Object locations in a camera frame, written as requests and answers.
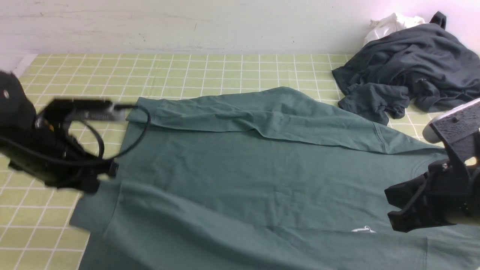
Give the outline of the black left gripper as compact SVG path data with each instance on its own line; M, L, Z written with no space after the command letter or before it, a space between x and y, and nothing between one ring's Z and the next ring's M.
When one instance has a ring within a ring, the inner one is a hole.
M103 157L105 145L97 131L95 156L69 134L69 124L50 123L31 109L1 109L1 153L10 160L8 166L50 188L97 192L98 177L114 178L119 165Z

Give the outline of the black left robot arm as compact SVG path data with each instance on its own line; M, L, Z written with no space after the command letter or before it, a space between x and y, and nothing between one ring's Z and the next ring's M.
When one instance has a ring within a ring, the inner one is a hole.
M88 120L113 120L111 101L57 98L37 112L17 76L5 71L1 71L0 90L1 154L9 159L11 169L50 188L89 194L98 191L99 175L117 175L118 163L103 158L103 140L91 125L88 128L97 139L98 156L87 152L68 131L72 122L86 125Z

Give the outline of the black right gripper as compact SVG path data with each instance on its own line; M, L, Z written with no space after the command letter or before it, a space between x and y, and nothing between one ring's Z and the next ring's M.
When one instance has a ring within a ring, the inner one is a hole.
M469 179L456 175L446 159L431 163L427 178L418 176L385 189L388 203L403 209L427 181L424 197L426 210L391 211L388 219L396 232L450 225L479 225L479 166L468 165Z

